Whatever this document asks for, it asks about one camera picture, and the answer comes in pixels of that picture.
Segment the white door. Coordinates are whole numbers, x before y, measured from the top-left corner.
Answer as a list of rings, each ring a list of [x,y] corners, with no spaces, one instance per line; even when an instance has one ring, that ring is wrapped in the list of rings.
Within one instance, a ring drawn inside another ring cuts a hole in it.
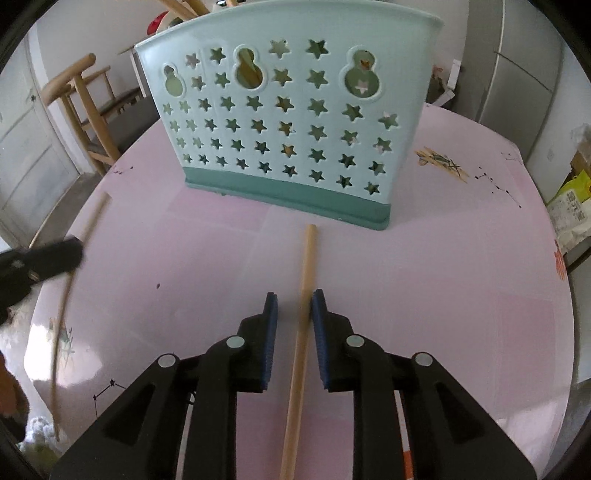
[[[55,134],[20,43],[1,72],[1,231],[27,246],[80,172]]]

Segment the white fluffy rug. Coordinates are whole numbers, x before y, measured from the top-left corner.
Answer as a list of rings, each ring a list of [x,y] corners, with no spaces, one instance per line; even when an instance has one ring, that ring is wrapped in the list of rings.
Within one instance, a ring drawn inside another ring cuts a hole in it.
[[[60,452],[53,423],[43,416],[33,417],[19,449],[29,459],[58,458]]]

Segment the pink patterned tablecloth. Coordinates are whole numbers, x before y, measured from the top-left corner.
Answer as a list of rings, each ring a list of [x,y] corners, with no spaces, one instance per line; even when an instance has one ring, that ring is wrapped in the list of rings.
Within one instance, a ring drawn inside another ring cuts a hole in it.
[[[438,153],[453,175],[421,160]],[[569,282],[517,149],[429,106],[387,229],[186,186],[161,123],[115,164],[71,227],[110,197],[78,272],[61,338],[60,426],[78,439],[158,356],[202,354],[279,298],[270,387],[238,398],[242,479],[280,475],[304,231],[329,310],[386,351],[433,355],[543,473],[574,366]]]

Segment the wooden chair black seat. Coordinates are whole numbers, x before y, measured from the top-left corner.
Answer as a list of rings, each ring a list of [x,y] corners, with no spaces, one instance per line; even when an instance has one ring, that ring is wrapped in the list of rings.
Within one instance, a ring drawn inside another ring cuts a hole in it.
[[[62,104],[69,125],[95,170],[103,175],[119,158],[159,120],[159,113],[149,97],[139,88],[116,96],[107,88],[109,100],[99,106],[93,100],[89,85],[101,78],[107,80],[109,67],[91,74],[96,56],[89,53],[50,79],[41,90],[45,106]]]

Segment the rice bag white yellow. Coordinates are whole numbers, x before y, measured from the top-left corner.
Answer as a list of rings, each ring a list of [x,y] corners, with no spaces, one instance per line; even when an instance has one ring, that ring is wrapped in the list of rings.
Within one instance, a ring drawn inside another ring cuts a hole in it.
[[[560,188],[547,205],[562,254],[590,236],[590,177],[582,171]]]

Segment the mint green utensil holder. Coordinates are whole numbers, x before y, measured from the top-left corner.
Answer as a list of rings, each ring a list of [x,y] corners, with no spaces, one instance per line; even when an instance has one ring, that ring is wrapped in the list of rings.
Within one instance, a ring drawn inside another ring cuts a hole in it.
[[[383,230],[442,26],[381,1],[259,1],[135,50],[188,186]]]

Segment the silver refrigerator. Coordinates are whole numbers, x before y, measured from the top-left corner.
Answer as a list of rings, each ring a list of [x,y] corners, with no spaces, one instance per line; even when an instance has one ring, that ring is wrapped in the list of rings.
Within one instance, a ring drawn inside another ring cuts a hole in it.
[[[551,106],[562,40],[528,1],[471,1],[458,110],[526,159]]]

